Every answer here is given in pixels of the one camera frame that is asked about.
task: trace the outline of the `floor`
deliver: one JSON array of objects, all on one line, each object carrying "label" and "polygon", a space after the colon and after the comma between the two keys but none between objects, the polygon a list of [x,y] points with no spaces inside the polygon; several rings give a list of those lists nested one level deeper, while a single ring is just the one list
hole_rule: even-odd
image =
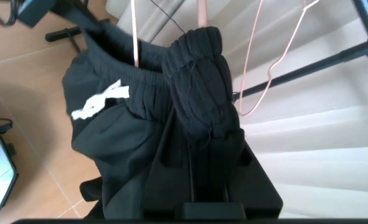
[{"label": "floor", "polygon": [[[106,0],[90,1],[103,19]],[[8,14],[0,3],[0,12]],[[70,147],[72,129],[65,114],[62,77],[76,56],[68,40],[48,43],[48,32],[73,24],[53,14],[33,29],[22,24],[0,27],[0,117],[14,120],[4,138],[16,148],[12,158],[19,178],[0,223],[21,218],[80,218],[92,203],[82,200],[78,186],[99,176],[94,163]],[[85,43],[76,36],[81,48]]]}]

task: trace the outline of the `pink wire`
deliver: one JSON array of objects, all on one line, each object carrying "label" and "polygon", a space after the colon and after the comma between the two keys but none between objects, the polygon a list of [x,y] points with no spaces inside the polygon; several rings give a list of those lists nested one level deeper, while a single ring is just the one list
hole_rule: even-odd
[{"label": "pink wire", "polygon": [[131,0],[131,19],[133,22],[134,66],[138,68],[139,67],[139,57],[138,57],[138,35],[136,31],[135,0]]},{"label": "pink wire", "polygon": [[245,70],[243,71],[243,77],[242,77],[242,86],[241,86],[241,89],[240,89],[240,96],[239,96],[239,114],[241,115],[241,116],[248,116],[248,115],[250,115],[251,113],[253,113],[255,110],[256,110],[256,108],[257,108],[257,106],[259,106],[259,104],[261,103],[261,101],[263,100],[263,98],[264,98],[264,96],[265,96],[265,94],[267,93],[267,90],[268,90],[268,88],[270,87],[270,85],[271,85],[271,81],[272,81],[272,74],[271,74],[271,71],[272,71],[272,69],[275,67],[275,66],[277,66],[282,60],[283,60],[283,58],[285,57],[285,55],[286,55],[286,53],[288,52],[288,50],[289,50],[289,48],[290,48],[290,45],[291,45],[291,43],[292,43],[292,41],[293,41],[293,39],[295,38],[295,35],[296,35],[296,33],[297,33],[297,30],[298,30],[298,27],[300,26],[300,24],[301,24],[301,21],[303,20],[303,18],[304,18],[304,15],[305,15],[305,13],[306,13],[306,11],[309,9],[309,8],[311,8],[313,5],[315,5],[316,3],[318,3],[319,2],[319,0],[315,0],[315,1],[313,1],[312,3],[310,3],[310,4],[308,4],[308,5],[306,5],[304,8],[303,8],[303,12],[301,13],[301,16],[300,16],[300,18],[299,18],[299,20],[298,20],[298,22],[297,22],[297,25],[296,25],[296,28],[295,28],[295,30],[293,31],[293,34],[291,35],[291,37],[290,37],[290,40],[289,40],[289,43],[288,43],[288,45],[286,46],[286,49],[285,49],[285,51],[283,52],[283,54],[282,54],[282,56],[276,61],[276,62],[274,62],[271,66],[270,66],[270,68],[268,69],[268,83],[267,83],[267,85],[266,85],[266,87],[265,87],[265,90],[264,90],[264,92],[263,92],[263,94],[260,96],[260,98],[258,99],[258,101],[257,101],[257,103],[255,104],[255,106],[249,111],[249,112],[247,112],[247,113],[245,113],[245,114],[242,114],[242,98],[243,98],[243,89],[244,89],[244,83],[245,83],[245,81],[244,81],[244,76],[245,76],[245,73],[246,73],[246,67],[247,67],[247,60],[248,60],[248,55],[249,55],[249,53],[250,53],[250,45],[251,45],[251,43],[252,43],[252,39],[253,39],[253,32],[252,32],[252,36],[250,37],[250,43],[249,43],[249,48],[248,48],[248,51],[247,51],[247,56],[246,56],[246,62],[245,62]]},{"label": "pink wire", "polygon": [[197,0],[197,22],[200,27],[207,27],[207,0]]}]

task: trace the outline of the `black fabric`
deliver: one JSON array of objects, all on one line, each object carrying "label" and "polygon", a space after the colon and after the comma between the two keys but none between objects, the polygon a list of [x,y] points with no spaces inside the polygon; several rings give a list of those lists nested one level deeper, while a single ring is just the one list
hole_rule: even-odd
[{"label": "black fabric", "polygon": [[91,216],[141,218],[142,189],[172,107],[161,73],[166,49],[140,42],[140,68],[135,68],[132,38],[116,26],[102,26],[104,34],[83,32],[88,50],[63,78],[67,113],[119,79],[130,87],[130,98],[109,99],[92,118],[72,120],[72,147],[93,159],[101,174],[101,184],[95,179],[81,187],[86,200],[101,200],[102,209],[94,208]]},{"label": "black fabric", "polygon": [[169,48],[163,73],[177,115],[195,145],[201,200],[222,198],[230,171],[244,146],[232,102],[232,81],[218,28],[190,30]]}]

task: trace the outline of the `white wall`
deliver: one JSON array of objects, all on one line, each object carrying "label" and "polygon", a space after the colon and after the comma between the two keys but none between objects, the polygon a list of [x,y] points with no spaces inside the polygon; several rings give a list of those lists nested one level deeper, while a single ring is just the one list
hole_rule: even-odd
[{"label": "white wall", "polygon": [[[223,54],[235,91],[239,91],[258,3],[208,1],[209,24],[222,33]],[[152,16],[156,14],[163,16],[158,9]],[[267,69],[283,52],[300,14],[300,0],[264,0],[247,88],[267,80]],[[196,0],[185,0],[173,18],[189,30],[196,29],[196,15]],[[160,30],[164,23],[142,26],[141,31],[151,34],[148,41],[169,46],[182,33],[171,21]],[[131,21],[120,25],[130,26]],[[321,0],[306,14],[290,52],[273,76],[366,40],[350,0]],[[244,108],[250,109],[259,96],[245,98]],[[368,217],[368,58],[270,89],[256,112],[241,118],[241,124],[247,142],[283,198],[281,217]]]}]

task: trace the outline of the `brown floor tile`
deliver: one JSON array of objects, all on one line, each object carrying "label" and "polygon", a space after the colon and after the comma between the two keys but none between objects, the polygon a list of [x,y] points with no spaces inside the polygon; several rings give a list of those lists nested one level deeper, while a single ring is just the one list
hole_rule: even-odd
[{"label": "brown floor tile", "polygon": [[67,212],[65,212],[63,215],[59,216],[58,218],[61,218],[61,219],[65,219],[65,218],[74,218],[74,219],[77,219],[78,216],[74,212],[74,210],[71,208]]},{"label": "brown floor tile", "polygon": [[76,211],[78,212],[79,217],[83,218],[84,216],[88,215],[88,213],[90,212],[90,210],[94,207],[96,203],[97,202],[81,201],[76,206],[74,206],[74,209],[76,209]]},{"label": "brown floor tile", "polygon": [[[0,117],[10,118],[0,101]],[[14,126],[3,138],[13,143],[12,157],[19,173],[7,204],[1,210],[0,223],[11,223],[20,218],[58,217],[70,204],[53,181],[19,128]]]},{"label": "brown floor tile", "polygon": [[[99,19],[112,18],[106,12],[105,4],[106,0],[90,1],[88,8]],[[0,14],[8,18],[8,4],[0,3]],[[64,39],[54,43],[48,43],[44,37],[48,32],[58,31],[72,26],[74,25],[65,19],[53,13],[48,13],[33,29],[26,27],[20,22],[17,22],[13,27],[0,27],[0,61],[43,50],[62,42],[68,42],[67,39]]]},{"label": "brown floor tile", "polygon": [[62,77],[74,56],[65,44],[0,63],[0,96],[72,204],[82,199],[78,186],[98,177],[93,162],[70,147]]}]

